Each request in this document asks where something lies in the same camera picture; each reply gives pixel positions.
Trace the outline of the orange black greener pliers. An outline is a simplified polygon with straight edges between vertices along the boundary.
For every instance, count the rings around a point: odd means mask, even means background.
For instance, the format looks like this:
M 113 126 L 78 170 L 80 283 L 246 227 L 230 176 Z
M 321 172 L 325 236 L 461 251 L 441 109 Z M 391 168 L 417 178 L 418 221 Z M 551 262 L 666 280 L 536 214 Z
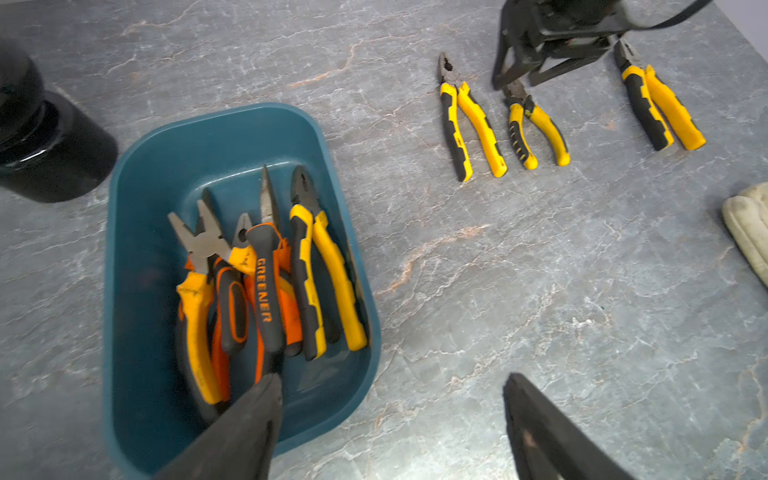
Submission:
M 303 350 L 303 334 L 290 278 L 290 246 L 280 233 L 279 212 L 267 167 L 262 168 L 260 222 L 242 234 L 255 255 L 246 280 L 257 325 L 255 382 L 279 370 L 280 359 Z

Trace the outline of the orange black long-nose pliers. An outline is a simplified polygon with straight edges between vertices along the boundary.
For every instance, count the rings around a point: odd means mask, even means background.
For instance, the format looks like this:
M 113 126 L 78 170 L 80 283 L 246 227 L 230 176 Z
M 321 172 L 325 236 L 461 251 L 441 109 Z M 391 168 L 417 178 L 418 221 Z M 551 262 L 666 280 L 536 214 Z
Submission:
M 241 273 L 211 248 L 205 253 L 213 300 L 207 320 L 208 360 L 218 391 L 217 406 L 230 400 L 230 358 L 247 339 L 248 309 Z

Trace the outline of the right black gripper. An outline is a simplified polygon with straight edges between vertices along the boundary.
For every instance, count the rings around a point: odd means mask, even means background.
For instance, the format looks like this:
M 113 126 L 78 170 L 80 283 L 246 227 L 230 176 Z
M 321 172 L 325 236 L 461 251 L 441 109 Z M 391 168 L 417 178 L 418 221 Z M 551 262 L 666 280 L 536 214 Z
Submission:
M 592 64 L 630 27 L 617 1 L 508 1 L 501 13 L 492 87 L 528 74 L 531 86 Z

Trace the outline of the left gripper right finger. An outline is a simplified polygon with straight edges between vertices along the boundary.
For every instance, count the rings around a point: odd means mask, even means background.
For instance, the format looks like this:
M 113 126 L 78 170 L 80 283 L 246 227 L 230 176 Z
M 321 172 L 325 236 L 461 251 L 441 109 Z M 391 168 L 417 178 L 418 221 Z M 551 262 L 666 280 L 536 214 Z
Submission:
M 523 374 L 509 375 L 503 398 L 520 479 L 632 479 Z

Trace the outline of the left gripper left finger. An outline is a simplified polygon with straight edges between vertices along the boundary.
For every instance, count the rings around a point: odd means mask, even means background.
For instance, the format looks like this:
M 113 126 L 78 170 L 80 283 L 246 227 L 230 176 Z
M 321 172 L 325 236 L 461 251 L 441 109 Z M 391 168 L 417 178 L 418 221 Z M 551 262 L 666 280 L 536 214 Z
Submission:
M 282 418 L 282 380 L 268 374 L 154 477 L 266 479 Z

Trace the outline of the teal plastic storage box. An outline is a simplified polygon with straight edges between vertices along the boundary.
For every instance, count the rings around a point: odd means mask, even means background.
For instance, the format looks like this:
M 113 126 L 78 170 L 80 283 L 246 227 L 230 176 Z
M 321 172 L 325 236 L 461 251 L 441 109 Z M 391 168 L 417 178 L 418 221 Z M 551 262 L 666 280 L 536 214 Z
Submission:
M 372 386 L 381 326 L 349 210 L 318 123 L 301 109 L 260 103 L 165 125 L 116 164 L 110 184 L 104 287 L 103 425 L 109 452 L 130 479 L 148 479 L 203 431 L 176 365 L 174 333 L 186 255 L 168 221 L 194 222 L 203 190 L 225 235 L 258 209 L 268 169 L 281 215 L 293 170 L 303 166 L 353 278 L 368 345 L 344 341 L 320 359 L 288 358 L 281 369 L 283 422 L 276 445 L 290 451 L 343 423 Z

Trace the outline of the yellow grey open-jaw pliers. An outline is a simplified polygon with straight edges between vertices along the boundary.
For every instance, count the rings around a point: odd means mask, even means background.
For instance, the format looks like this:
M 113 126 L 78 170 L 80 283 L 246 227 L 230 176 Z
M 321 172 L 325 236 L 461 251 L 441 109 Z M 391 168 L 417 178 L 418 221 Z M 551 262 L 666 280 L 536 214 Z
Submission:
M 176 328 L 177 361 L 198 408 L 205 415 L 217 416 L 218 391 L 208 360 L 206 326 L 213 300 L 205 253 L 211 248 L 243 276 L 255 271 L 255 259 L 249 247 L 233 247 L 224 238 L 220 222 L 205 191 L 197 201 L 198 224 L 192 231 L 171 212 L 168 219 L 187 252 L 187 276 L 176 287 L 180 297 Z

